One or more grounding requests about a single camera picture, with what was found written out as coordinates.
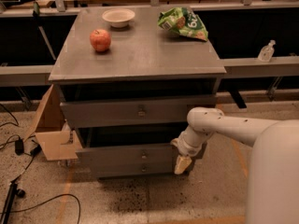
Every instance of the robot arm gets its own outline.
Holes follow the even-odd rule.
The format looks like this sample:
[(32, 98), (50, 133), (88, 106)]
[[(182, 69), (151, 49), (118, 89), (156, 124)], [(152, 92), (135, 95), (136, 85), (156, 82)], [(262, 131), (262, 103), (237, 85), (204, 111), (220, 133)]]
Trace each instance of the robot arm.
[(253, 147), (248, 184), (246, 224), (295, 224), (299, 220), (299, 120), (225, 117), (215, 108), (196, 107), (189, 126), (171, 143), (178, 147), (176, 174), (213, 133)]

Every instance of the cardboard box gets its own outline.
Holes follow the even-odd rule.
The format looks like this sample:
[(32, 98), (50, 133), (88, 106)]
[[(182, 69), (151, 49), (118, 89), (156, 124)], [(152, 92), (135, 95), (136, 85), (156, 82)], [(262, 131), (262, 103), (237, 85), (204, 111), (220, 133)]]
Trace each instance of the cardboard box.
[(60, 98), (51, 85), (39, 104), (24, 142), (34, 133), (48, 161), (77, 159), (76, 150), (82, 149), (82, 145), (75, 131), (62, 131), (64, 124)]

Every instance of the floor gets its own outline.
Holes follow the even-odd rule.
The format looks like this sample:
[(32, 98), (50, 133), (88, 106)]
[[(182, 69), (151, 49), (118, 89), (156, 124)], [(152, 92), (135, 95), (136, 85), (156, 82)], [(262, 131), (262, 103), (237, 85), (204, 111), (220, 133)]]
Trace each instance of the floor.
[[(2, 103), (19, 122), (0, 127), (0, 143), (17, 134), (23, 137), (36, 105), (22, 111), (21, 104)], [(299, 119), (299, 102), (248, 103), (245, 109), (235, 104), (218, 104), (226, 116), (260, 119)], [(0, 125), (15, 120), (0, 107)], [(25, 143), (30, 152), (35, 143)], [(39, 153), (19, 179), (24, 198), (15, 198), (12, 209), (22, 210), (60, 194), (75, 195), (80, 203), (79, 223), (135, 224), (241, 224), (244, 223), (247, 178), (251, 147), (214, 134), (203, 159), (189, 175), (163, 175), (97, 181), (79, 161), (69, 167), (47, 161)], [(0, 150), (0, 211), (9, 181), (23, 172), (31, 157), (15, 154), (14, 144)], [(77, 223), (78, 202), (74, 196), (58, 197), (32, 210), (13, 213), (8, 223)]]

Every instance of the chip bag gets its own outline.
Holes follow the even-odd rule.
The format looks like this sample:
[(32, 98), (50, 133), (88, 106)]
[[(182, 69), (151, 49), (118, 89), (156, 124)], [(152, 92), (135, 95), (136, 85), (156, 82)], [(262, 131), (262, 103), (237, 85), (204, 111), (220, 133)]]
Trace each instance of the chip bag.
[(207, 30), (198, 15), (186, 7), (172, 8), (161, 12), (158, 25), (179, 35), (207, 41)]

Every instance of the spray bottle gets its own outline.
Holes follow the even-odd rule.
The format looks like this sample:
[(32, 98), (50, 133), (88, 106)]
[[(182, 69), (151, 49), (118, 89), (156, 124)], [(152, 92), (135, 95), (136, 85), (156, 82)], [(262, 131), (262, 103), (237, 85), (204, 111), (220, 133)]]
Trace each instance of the spray bottle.
[(275, 40), (270, 40), (267, 46), (264, 46), (261, 49), (261, 52), (258, 56), (258, 59), (262, 62), (269, 62), (273, 56), (274, 48), (273, 46), (276, 44)]

